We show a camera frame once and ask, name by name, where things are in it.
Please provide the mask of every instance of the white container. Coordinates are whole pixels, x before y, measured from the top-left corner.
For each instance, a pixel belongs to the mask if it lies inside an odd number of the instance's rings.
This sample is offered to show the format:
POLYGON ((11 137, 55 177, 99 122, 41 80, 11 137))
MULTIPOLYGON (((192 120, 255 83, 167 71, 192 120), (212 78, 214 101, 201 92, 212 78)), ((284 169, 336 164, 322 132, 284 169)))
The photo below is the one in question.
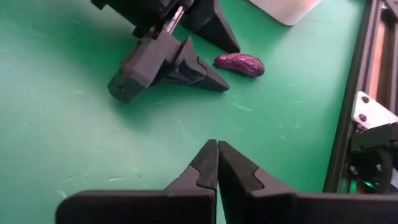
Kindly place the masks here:
POLYGON ((322 0, 249 0, 277 21, 292 26, 322 0))

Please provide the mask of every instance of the purple object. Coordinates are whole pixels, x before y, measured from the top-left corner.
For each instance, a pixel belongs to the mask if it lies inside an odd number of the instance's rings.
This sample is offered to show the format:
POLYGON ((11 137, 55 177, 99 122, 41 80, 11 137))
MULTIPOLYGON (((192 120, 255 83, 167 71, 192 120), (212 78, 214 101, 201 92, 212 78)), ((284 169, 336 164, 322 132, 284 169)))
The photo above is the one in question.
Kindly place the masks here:
POLYGON ((264 64, 260 59, 248 54, 232 53, 220 55, 215 60, 219 68, 234 70, 249 77, 260 77, 264 74, 264 64))

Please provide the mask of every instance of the green surface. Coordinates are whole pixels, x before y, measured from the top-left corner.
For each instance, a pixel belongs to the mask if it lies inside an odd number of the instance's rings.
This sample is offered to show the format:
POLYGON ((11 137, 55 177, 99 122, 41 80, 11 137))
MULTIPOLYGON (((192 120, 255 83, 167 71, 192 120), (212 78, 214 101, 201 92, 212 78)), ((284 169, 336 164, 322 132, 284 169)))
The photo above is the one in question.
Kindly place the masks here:
MULTIPOLYGON (((363 1, 324 0, 292 28, 245 0, 221 5, 266 74, 218 70, 226 93, 164 84, 123 105, 106 85, 133 49, 132 25, 89 0, 0 0, 0 223, 53 223, 84 189, 162 189, 210 138, 321 192, 363 1)), ((208 63, 222 54, 193 39, 208 63)))

